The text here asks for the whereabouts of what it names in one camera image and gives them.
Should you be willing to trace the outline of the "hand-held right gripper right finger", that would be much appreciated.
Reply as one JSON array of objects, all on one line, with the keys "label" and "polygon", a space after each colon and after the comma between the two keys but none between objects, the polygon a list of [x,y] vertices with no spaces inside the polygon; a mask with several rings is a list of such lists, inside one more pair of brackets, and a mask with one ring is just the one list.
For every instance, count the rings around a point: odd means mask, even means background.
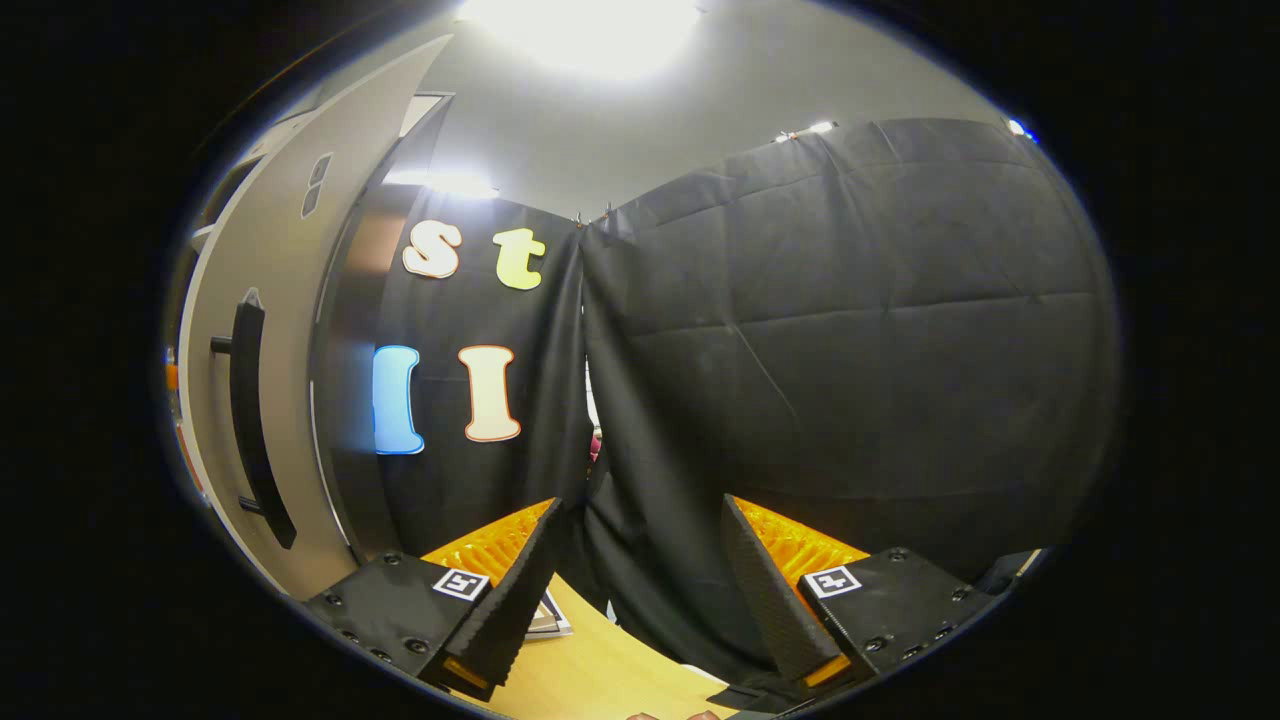
[{"label": "hand-held right gripper right finger", "polygon": [[733,495],[719,528],[772,661],[809,696],[897,671],[996,601],[913,550],[868,553]]}]

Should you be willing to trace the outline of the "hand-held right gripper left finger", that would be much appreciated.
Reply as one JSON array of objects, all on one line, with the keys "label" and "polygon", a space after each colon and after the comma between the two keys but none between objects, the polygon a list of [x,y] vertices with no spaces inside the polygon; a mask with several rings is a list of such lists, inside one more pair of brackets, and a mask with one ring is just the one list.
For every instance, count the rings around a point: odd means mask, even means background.
[{"label": "hand-held right gripper left finger", "polygon": [[424,556],[387,551],[303,607],[401,673],[489,701],[556,573],[564,528],[564,501],[547,498]]}]

